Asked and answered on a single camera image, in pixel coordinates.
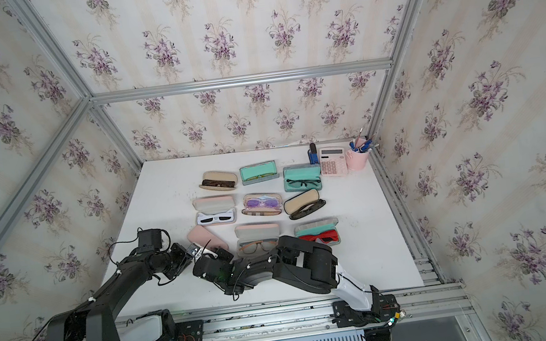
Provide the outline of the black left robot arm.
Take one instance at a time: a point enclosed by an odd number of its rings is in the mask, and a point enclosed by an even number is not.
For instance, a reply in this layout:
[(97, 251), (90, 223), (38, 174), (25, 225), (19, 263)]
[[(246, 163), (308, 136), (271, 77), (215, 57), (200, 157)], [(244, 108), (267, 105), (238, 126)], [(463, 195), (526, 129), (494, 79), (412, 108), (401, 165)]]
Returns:
[(135, 248), (121, 260), (114, 275), (85, 303), (56, 315), (47, 325), (46, 341), (187, 341), (178, 334), (171, 313), (158, 310), (135, 319), (120, 333), (117, 316), (134, 293), (155, 276), (173, 281), (193, 256), (181, 245), (170, 250)]

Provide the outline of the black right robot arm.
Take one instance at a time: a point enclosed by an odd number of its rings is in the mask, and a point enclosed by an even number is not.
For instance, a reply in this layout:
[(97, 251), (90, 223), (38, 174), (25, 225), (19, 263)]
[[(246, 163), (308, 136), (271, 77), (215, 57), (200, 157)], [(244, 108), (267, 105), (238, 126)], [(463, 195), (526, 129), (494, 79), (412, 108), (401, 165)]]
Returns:
[(262, 282), (275, 280), (313, 294), (332, 293), (356, 312), (381, 310), (380, 291), (350, 275), (331, 247), (291, 236), (279, 237), (273, 249), (252, 258), (235, 260), (220, 248), (201, 251), (193, 274), (236, 299)]

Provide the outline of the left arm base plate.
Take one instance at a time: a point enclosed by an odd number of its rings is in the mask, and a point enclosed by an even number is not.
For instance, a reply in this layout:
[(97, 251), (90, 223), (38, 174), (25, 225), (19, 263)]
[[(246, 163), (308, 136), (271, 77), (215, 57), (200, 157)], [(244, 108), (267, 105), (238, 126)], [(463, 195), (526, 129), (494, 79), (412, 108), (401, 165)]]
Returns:
[(167, 329), (156, 341), (203, 341), (204, 321), (176, 323), (173, 330)]

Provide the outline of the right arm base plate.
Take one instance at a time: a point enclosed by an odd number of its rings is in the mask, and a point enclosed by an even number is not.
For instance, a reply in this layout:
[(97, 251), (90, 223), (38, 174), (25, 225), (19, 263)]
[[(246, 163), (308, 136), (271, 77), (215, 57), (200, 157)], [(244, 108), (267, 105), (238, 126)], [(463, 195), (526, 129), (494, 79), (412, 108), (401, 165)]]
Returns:
[(334, 319), (332, 323), (338, 328), (363, 327), (370, 324), (395, 323), (405, 317), (405, 312), (393, 294), (378, 294), (369, 311), (357, 311), (344, 301), (333, 303)]

